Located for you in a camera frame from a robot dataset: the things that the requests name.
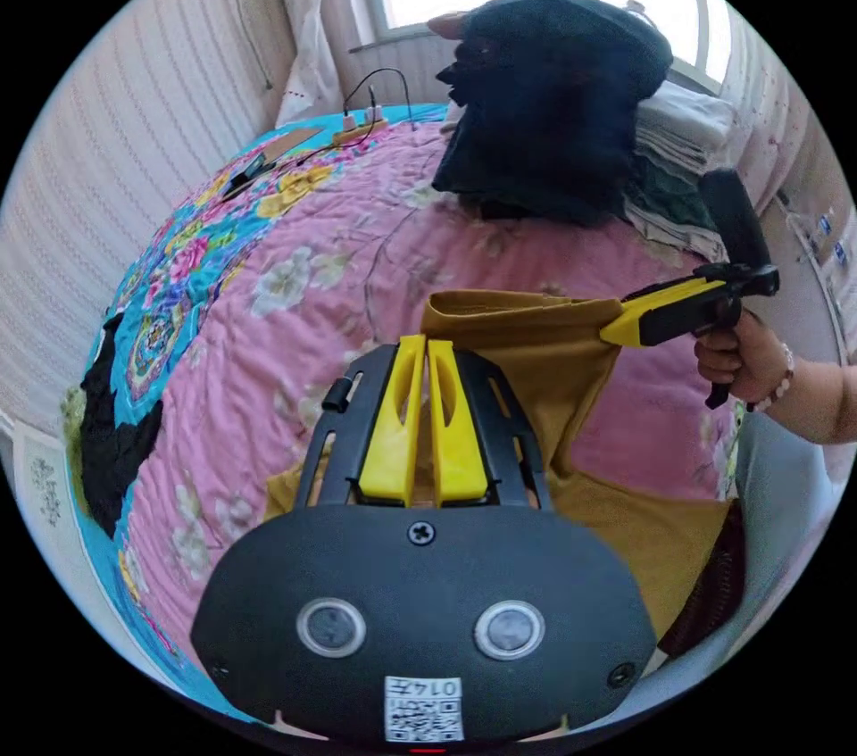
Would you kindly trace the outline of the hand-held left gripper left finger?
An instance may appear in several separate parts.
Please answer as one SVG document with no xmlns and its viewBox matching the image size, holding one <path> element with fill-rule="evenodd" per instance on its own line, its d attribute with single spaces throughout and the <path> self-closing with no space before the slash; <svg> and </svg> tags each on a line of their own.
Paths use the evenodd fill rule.
<svg viewBox="0 0 857 756">
<path fill-rule="evenodd" d="M 378 349 L 387 355 L 358 486 L 368 501 L 412 505 L 426 352 L 423 335 Z"/>
</svg>

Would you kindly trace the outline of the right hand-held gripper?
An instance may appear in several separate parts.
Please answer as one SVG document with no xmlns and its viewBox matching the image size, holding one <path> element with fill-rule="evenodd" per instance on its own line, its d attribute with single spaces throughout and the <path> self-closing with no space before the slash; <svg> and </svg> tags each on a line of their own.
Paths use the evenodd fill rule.
<svg viewBox="0 0 857 756">
<path fill-rule="evenodd" d="M 735 326 L 744 298 L 773 297 L 779 289 L 779 271 L 773 264 L 707 263 L 686 277 L 623 298 L 620 315 L 601 328 L 599 336 L 627 348 L 655 347 L 683 335 L 704 336 Z"/>
</svg>

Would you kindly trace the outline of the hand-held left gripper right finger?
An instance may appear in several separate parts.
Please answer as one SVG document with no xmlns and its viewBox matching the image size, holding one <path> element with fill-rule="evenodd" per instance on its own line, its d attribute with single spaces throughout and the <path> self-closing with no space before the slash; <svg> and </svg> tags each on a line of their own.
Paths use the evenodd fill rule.
<svg viewBox="0 0 857 756">
<path fill-rule="evenodd" d="M 450 341 L 428 341 L 428 373 L 435 504 L 479 502 L 487 494 L 488 478 Z"/>
</svg>

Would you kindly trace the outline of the person's right hand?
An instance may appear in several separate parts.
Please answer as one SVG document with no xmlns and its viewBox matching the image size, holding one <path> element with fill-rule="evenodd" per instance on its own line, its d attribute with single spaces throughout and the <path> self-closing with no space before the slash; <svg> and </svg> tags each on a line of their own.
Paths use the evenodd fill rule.
<svg viewBox="0 0 857 756">
<path fill-rule="evenodd" d="M 695 341 L 700 375 L 745 404 L 766 411 L 790 387 L 795 358 L 772 329 L 750 310 L 735 326 L 717 328 Z"/>
</svg>

